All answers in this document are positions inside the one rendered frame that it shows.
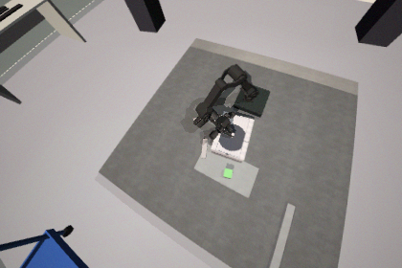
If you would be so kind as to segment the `green cube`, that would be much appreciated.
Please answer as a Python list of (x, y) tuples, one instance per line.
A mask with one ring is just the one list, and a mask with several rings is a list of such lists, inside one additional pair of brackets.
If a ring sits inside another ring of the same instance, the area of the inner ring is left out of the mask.
[(227, 178), (231, 178), (231, 179), (232, 179), (232, 176), (233, 176), (233, 170), (232, 170), (232, 169), (225, 168), (224, 177), (227, 177)]

